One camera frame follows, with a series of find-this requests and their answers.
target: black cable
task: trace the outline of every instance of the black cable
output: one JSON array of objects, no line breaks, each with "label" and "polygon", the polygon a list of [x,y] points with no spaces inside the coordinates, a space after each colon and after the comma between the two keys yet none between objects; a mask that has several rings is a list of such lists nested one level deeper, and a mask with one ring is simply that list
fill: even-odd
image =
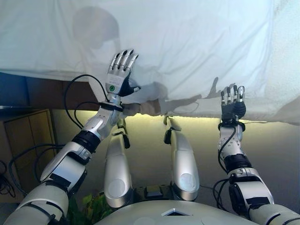
[{"label": "black cable", "polygon": [[37,167],[38,167],[38,161],[39,159],[42,157],[42,155],[47,152],[48,150],[51,150],[51,149],[61,149],[61,147],[50,147],[50,148],[47,148],[45,150],[43,150],[37,157],[36,159],[34,160],[34,163],[33,163],[33,174],[34,174],[34,178],[37,180],[37,182],[41,183],[40,179],[38,178],[38,173],[37,173]]},{"label": "black cable", "polygon": [[[216,203],[217,203],[217,208],[223,209],[224,211],[228,212],[228,210],[223,207],[222,198],[221,198],[222,189],[227,181],[228,181],[228,179],[222,179],[222,180],[217,181],[213,187],[213,195],[214,195],[214,199],[216,200]],[[223,184],[221,185],[221,188],[219,189],[219,191],[217,191],[216,190],[217,185],[221,182],[223,182]]]},{"label": "black cable", "polygon": [[0,195],[9,194],[12,198],[15,198],[15,189],[4,176],[7,171],[6,164],[2,160],[0,160],[0,163],[4,166],[4,171],[0,172]]},{"label": "black cable", "polygon": [[212,187],[205,186],[205,185],[200,185],[200,187],[210,189],[210,190],[213,191],[213,193],[216,193],[217,195],[219,194],[219,192],[218,192],[217,190],[214,190]]},{"label": "black cable", "polygon": [[15,157],[13,157],[13,158],[11,159],[11,161],[9,162],[9,164],[8,164],[8,172],[9,172],[9,175],[11,176],[11,179],[13,180],[13,183],[15,184],[16,188],[17,188],[20,192],[22,192],[22,194],[23,194],[24,196],[27,195],[27,192],[24,191],[24,190],[21,188],[21,186],[18,184],[17,180],[15,179],[15,177],[14,177],[14,175],[13,175],[12,165],[13,165],[13,163],[14,163],[19,157],[25,155],[27,152],[29,152],[29,151],[31,151],[31,150],[33,150],[33,149],[35,149],[35,148],[44,147],[44,146],[63,147],[64,145],[56,145],[56,144],[52,144],[52,143],[49,143],[49,144],[38,144],[38,145],[36,145],[36,146],[33,146],[33,147],[29,148],[29,149],[26,149],[26,150],[22,151],[21,153],[19,153],[19,154],[16,155]]},{"label": "black cable", "polygon": [[101,83],[96,77],[94,77],[94,76],[92,76],[92,75],[89,75],[89,74],[83,74],[83,75],[77,76],[77,77],[75,77],[73,80],[71,80],[71,81],[69,82],[69,84],[67,85],[67,88],[66,88],[66,90],[65,90],[65,92],[64,92],[63,103],[64,103],[64,107],[65,107],[65,111],[66,111],[66,113],[67,113],[67,116],[68,116],[68,117],[71,119],[71,121],[72,121],[73,123],[75,123],[79,128],[81,128],[80,124],[78,124],[78,123],[71,117],[71,115],[70,115],[70,113],[69,113],[69,111],[68,111],[66,99],[67,99],[67,92],[68,92],[68,90],[69,90],[71,84],[74,83],[77,79],[79,79],[79,78],[81,78],[81,77],[83,77],[83,76],[89,76],[89,77],[94,78],[94,79],[100,84],[100,86],[101,86],[101,88],[102,88],[102,91],[103,91],[103,94],[104,94],[104,96],[105,96],[105,99],[107,100],[107,102],[109,102],[109,100],[108,100],[108,98],[107,98],[107,95],[106,95],[106,92],[105,92],[105,90],[104,90],[104,87],[102,86],[102,83]]},{"label": "black cable", "polygon": [[225,169],[225,167],[222,165],[221,163],[221,153],[223,151],[223,148],[228,144],[228,142],[230,142],[230,140],[232,139],[232,137],[235,135],[236,132],[236,128],[233,127],[234,131],[232,133],[232,135],[228,138],[228,140],[222,145],[222,147],[220,148],[218,154],[217,154],[217,160],[219,162],[220,167],[228,174],[228,171]]},{"label": "black cable", "polygon": [[226,210],[226,209],[223,207],[223,203],[222,203],[222,201],[220,202],[220,199],[222,199],[222,198],[221,198],[221,194],[222,194],[223,187],[224,187],[224,185],[225,185],[228,181],[229,181],[229,179],[223,181],[223,183],[221,184],[221,187],[220,187],[220,189],[219,189],[218,196],[217,196],[217,202],[219,203],[221,209],[223,209],[223,210],[225,210],[225,211],[228,211],[228,210]]},{"label": "black cable", "polygon": [[78,104],[78,106],[76,106],[75,110],[74,110],[74,117],[75,117],[75,120],[77,121],[77,123],[79,125],[81,125],[81,128],[83,128],[83,124],[79,121],[79,119],[77,118],[76,116],[76,111],[78,110],[78,108],[83,105],[83,104],[87,104],[87,103],[90,103],[90,104],[96,104],[96,105],[100,105],[99,102],[90,102],[90,101],[87,101],[87,102],[81,102],[80,104]]}]

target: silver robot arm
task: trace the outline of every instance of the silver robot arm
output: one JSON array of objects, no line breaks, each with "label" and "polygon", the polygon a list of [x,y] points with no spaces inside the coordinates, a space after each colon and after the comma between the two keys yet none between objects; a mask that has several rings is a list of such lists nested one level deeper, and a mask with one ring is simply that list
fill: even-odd
[{"label": "silver robot arm", "polygon": [[112,208],[132,203],[133,187],[125,149],[130,147],[125,120],[120,120],[112,134],[105,157],[104,194]]},{"label": "silver robot arm", "polygon": [[174,119],[165,117],[164,123],[164,142],[172,149],[172,188],[180,199],[193,201],[200,187],[193,149]]},{"label": "silver robot arm", "polygon": [[23,199],[5,225],[52,225],[65,219],[68,197],[78,190],[87,174],[85,165],[119,120],[122,112],[120,97],[139,90],[128,83],[137,56],[132,49],[115,55],[105,84],[109,102],[101,103],[97,114],[46,166],[41,184]]},{"label": "silver robot arm", "polygon": [[281,205],[275,205],[273,196],[266,184],[241,149],[242,132],[245,125],[239,119],[246,113],[243,86],[221,92],[222,122],[219,124],[218,160],[228,174],[229,194],[233,210],[239,215],[261,225],[300,224],[300,215]]}]

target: green plant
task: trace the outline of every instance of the green plant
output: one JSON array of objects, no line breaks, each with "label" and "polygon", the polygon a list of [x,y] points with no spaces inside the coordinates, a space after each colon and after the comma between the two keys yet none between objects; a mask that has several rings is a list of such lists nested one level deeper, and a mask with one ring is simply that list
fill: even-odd
[{"label": "green plant", "polygon": [[82,202],[84,208],[79,210],[76,199],[70,198],[67,212],[70,225],[92,225],[113,212],[103,193],[95,197],[90,194],[84,197]]}]

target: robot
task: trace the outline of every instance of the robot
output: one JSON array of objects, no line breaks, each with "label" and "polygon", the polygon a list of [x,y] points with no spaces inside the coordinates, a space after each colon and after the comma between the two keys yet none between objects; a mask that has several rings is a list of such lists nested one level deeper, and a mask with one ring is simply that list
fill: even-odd
[{"label": "robot", "polygon": [[24,198],[4,224],[62,223],[67,215],[68,198],[76,193],[87,174],[85,165],[112,127],[117,125],[105,162],[105,197],[115,212],[97,225],[300,225],[299,214],[274,203],[266,184],[241,149],[245,125],[239,119],[246,113],[243,86],[233,88],[233,101],[230,88],[226,95],[221,93],[218,161],[230,182],[232,208],[247,219],[193,202],[200,186],[194,153],[172,118],[166,117],[164,121],[165,143],[172,148],[171,184],[133,189],[125,155],[125,148],[130,143],[125,123],[120,120],[123,110],[120,98],[140,89],[129,85],[137,57],[133,49],[113,57],[105,84],[108,101],[101,103],[97,114],[46,166],[40,178],[41,184]]}]

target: white fabric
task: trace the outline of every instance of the white fabric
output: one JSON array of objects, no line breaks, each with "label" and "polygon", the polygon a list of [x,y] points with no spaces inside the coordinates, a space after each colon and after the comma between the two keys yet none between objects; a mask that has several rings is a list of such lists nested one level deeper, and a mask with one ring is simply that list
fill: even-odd
[{"label": "white fabric", "polygon": [[[134,48],[132,78],[142,89],[123,102],[158,98],[163,113],[214,116],[218,90],[236,83],[250,115],[265,119],[299,95],[299,29],[284,15],[299,11],[296,2],[280,1],[269,59],[271,0],[0,0],[0,71],[60,80],[89,73],[104,83],[112,55]],[[279,96],[283,87],[293,91]]]},{"label": "white fabric", "polygon": [[[300,123],[300,3],[276,0],[271,33],[271,56],[265,74],[264,97],[249,98],[249,120]],[[186,106],[160,101],[163,113],[183,116],[219,117],[219,98],[198,99]]]}]

